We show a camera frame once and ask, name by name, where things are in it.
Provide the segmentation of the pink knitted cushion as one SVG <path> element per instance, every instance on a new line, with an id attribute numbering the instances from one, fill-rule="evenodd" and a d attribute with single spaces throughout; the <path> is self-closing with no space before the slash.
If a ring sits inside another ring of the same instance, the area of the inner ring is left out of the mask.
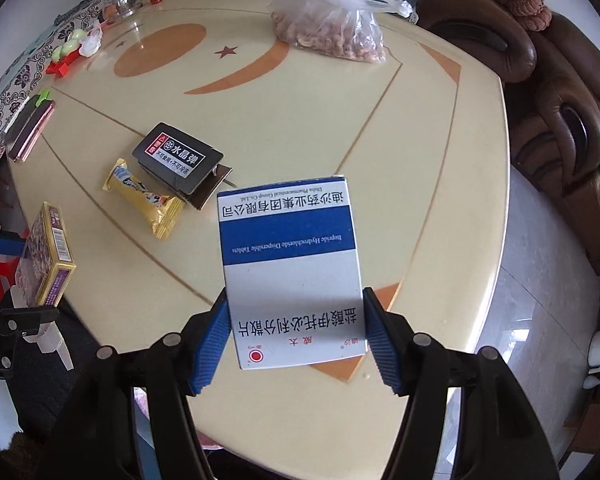
<path id="1" fill-rule="evenodd" d="M 527 32 L 542 32 L 553 17 L 544 0 L 507 0 L 506 8 Z"/>

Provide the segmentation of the plastic bag of peanuts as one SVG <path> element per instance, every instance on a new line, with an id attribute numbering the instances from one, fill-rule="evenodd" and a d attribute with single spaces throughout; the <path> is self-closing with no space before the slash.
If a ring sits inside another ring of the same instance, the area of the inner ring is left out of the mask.
<path id="1" fill-rule="evenodd" d="M 406 0 L 274 0 L 268 10 L 277 38 L 286 44 L 365 63 L 386 60 L 377 13 L 408 20 L 415 15 Z"/>

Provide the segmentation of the white blue medicine box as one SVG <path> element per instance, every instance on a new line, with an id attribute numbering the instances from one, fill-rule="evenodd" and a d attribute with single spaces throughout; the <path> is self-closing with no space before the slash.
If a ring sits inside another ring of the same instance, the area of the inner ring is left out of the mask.
<path id="1" fill-rule="evenodd" d="M 222 192 L 218 220 L 241 368 L 364 356 L 363 286 L 345 177 Z"/>

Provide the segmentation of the green clip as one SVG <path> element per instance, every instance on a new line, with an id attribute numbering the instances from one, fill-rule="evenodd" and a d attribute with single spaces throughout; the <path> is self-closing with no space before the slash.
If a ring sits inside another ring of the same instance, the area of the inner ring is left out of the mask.
<path id="1" fill-rule="evenodd" d="M 50 98 L 50 88 L 43 90 L 39 95 L 38 99 L 35 102 L 35 106 L 40 106 L 44 101 Z"/>

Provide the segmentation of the smartphone with pink case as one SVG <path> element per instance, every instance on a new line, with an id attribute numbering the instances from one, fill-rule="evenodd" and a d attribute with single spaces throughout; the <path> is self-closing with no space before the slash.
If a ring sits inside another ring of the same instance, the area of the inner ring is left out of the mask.
<path id="1" fill-rule="evenodd" d="M 23 103 L 6 129 L 6 154 L 10 160 L 27 160 L 54 110 L 55 101 L 39 94 Z"/>

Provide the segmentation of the black cardboard box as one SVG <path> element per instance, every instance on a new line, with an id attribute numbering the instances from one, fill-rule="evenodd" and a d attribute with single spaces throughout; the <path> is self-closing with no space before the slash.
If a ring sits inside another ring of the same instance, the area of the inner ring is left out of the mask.
<path id="1" fill-rule="evenodd" d="M 198 210 L 233 171 L 224 154 L 165 122 L 159 122 L 132 151 L 143 170 Z"/>

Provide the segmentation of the gold snack wrapper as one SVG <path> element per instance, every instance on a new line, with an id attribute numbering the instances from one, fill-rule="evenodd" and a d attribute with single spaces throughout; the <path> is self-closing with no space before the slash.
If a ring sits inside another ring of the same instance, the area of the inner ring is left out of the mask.
<path id="1" fill-rule="evenodd" d="M 129 170 L 123 158 L 118 158 L 114 163 L 102 189 L 118 193 L 138 210 L 158 240 L 166 240 L 170 236 L 184 207 L 184 202 L 176 196 L 152 192 Z"/>

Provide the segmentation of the brown patterned box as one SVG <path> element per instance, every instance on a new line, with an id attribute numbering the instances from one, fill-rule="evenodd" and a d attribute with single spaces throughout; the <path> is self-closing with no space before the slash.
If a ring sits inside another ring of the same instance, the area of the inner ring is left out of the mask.
<path id="1" fill-rule="evenodd" d="M 76 270 L 67 240 L 67 231 L 58 206 L 44 202 L 30 226 L 23 253 L 9 289 L 12 305 L 25 314 L 37 314 L 31 328 L 20 327 L 23 338 L 36 344 L 42 353 L 57 353 L 66 370 L 73 362 L 57 323 L 50 318 Z"/>

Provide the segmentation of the glass jar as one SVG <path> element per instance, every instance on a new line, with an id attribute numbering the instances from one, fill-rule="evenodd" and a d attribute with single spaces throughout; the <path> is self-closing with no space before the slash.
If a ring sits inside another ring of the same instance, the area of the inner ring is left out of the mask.
<path id="1" fill-rule="evenodd" d="M 143 6 L 142 0 L 105 0 L 102 16 L 112 25 L 126 20 Z"/>

